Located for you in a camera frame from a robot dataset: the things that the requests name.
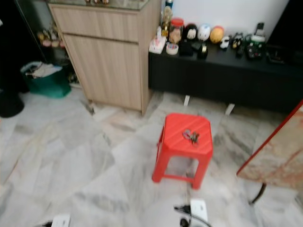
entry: black bin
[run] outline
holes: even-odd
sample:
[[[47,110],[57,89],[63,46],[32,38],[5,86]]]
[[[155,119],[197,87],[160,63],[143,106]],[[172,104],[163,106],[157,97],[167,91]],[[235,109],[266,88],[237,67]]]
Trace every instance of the black bin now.
[[[23,108],[24,104],[17,93],[0,90],[0,117],[13,117]]]

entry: power socket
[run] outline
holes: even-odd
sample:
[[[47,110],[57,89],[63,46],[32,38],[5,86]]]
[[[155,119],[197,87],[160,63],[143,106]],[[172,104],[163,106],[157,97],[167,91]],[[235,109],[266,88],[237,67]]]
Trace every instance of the power socket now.
[[[57,215],[53,219],[52,227],[69,227],[71,216],[69,214]]]
[[[206,203],[204,200],[191,199],[190,200],[190,213],[205,221],[208,221]],[[201,221],[192,218],[190,221],[190,227],[206,227]]]

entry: yellow ball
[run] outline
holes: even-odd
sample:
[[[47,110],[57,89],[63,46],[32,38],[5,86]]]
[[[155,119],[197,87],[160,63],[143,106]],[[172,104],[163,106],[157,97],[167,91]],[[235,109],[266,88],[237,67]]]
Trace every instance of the yellow ball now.
[[[218,42],[221,41],[223,36],[224,36],[224,29],[221,26],[215,26],[212,29],[209,38],[210,41],[212,41],[212,43],[217,44]]]

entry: marble floor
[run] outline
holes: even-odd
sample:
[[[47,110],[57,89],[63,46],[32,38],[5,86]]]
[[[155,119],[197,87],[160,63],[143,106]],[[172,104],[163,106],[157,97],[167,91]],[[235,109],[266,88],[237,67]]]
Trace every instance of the marble floor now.
[[[268,187],[249,206],[260,184],[236,171],[285,116],[154,93],[147,113],[99,106],[92,116],[80,90],[54,100],[22,95],[25,109],[0,123],[0,226],[33,227],[57,214],[70,227],[178,227],[173,210],[190,198],[206,201],[213,227],[298,227],[303,213],[296,191]],[[151,180],[156,143],[171,112],[202,115],[211,122],[214,155],[200,190],[185,182]],[[191,160],[173,158],[167,169],[184,175]]]

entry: wooden cabinet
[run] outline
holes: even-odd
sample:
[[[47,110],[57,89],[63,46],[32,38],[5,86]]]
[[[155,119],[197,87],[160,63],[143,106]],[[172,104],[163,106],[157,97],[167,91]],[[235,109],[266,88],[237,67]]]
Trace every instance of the wooden cabinet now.
[[[140,10],[49,4],[89,100],[145,112],[148,48],[160,2],[149,0]]]
[[[89,99],[141,110],[138,45],[74,35],[64,39]]]

